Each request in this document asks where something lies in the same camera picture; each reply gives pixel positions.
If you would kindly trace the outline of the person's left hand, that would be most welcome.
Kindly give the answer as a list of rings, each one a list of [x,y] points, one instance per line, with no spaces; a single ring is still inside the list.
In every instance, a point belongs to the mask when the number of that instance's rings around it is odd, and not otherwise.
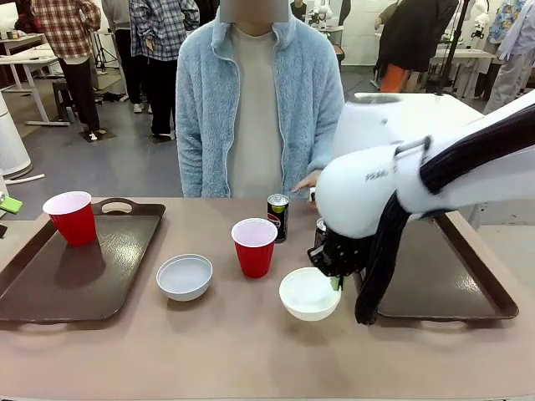
[[[321,170],[315,170],[301,179],[292,189],[293,193],[297,193],[306,188],[313,188],[317,185]]]

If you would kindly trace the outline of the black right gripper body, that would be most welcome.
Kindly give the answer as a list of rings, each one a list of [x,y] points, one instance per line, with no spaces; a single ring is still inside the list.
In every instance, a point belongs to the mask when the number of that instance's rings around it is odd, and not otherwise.
[[[315,247],[307,250],[308,258],[326,277],[347,277],[368,266],[374,239],[349,238],[327,228],[324,234],[316,232]]]

